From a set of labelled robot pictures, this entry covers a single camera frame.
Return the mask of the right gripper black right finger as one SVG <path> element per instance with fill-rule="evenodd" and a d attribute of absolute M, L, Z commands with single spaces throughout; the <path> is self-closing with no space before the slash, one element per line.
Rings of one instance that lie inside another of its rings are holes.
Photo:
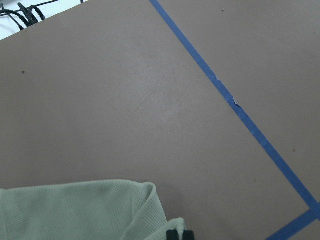
<path fill-rule="evenodd" d="M 182 240 L 195 240 L 195 234 L 192 230 L 184 230 Z"/>

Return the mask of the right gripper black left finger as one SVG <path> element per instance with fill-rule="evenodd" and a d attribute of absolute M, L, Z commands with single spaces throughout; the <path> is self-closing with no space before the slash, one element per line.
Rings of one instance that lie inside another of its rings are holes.
<path fill-rule="evenodd" d="M 166 232 L 167 240 L 179 240 L 179 233 L 177 230 L 168 230 Z"/>

